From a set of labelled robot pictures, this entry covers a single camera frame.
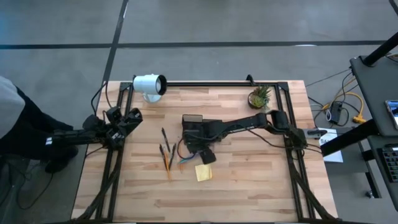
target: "security camera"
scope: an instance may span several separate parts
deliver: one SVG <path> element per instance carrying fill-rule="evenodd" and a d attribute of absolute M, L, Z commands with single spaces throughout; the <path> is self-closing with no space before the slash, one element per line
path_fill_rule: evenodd
<path fill-rule="evenodd" d="M 167 80 L 164 75 L 143 75 L 133 78 L 134 90 L 142 93 L 144 100 L 155 103 L 160 100 L 167 89 Z"/>

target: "black pants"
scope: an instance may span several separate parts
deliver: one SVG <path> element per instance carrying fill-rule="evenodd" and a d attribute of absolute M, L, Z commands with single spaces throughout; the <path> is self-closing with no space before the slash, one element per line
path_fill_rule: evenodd
<path fill-rule="evenodd" d="M 44 161 L 66 156 L 67 149 L 46 146 L 45 142 L 55 129 L 68 131 L 73 127 L 43 113 L 19 88 L 17 91 L 24 99 L 25 107 L 14 127 L 0 139 L 0 153 Z"/>

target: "wooden table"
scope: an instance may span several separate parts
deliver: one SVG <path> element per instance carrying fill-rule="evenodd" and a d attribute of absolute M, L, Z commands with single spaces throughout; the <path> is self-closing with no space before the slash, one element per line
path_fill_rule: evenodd
<path fill-rule="evenodd" d="M 113 105 L 119 83 L 109 83 L 108 95 Z M 298 128 L 313 128 L 304 82 L 288 83 Z M 181 138 L 183 114 L 202 114 L 203 118 L 225 121 L 252 116 L 259 112 L 247 104 L 252 91 L 253 87 L 170 87 L 154 104 L 146 103 L 140 93 L 134 93 L 132 107 L 141 110 L 144 120 L 126 139 L 114 221 L 297 221 L 285 150 L 271 147 L 249 132 L 230 134 L 214 145 L 217 161 L 211 164 L 211 180 L 197 182 L 195 166 L 201 164 L 199 157 L 186 163 L 181 173 L 178 156 L 171 168 L 172 181 L 167 180 L 159 152 L 159 143 L 165 145 L 161 128 L 165 128 L 172 146 Z M 269 108 L 277 109 L 274 92 Z M 100 118 L 106 109 L 103 91 L 98 107 Z M 275 145 L 284 145 L 282 136 L 262 129 L 254 131 Z M 88 152 L 98 146 L 90 145 Z M 180 150 L 183 155 L 188 154 L 183 144 Z M 98 193 L 105 158 L 106 150 L 86 158 L 72 218 L 78 217 Z M 337 217 L 322 155 L 306 151 L 304 159 L 311 190 L 328 212 Z M 308 217 L 302 192 L 300 197 Z"/>

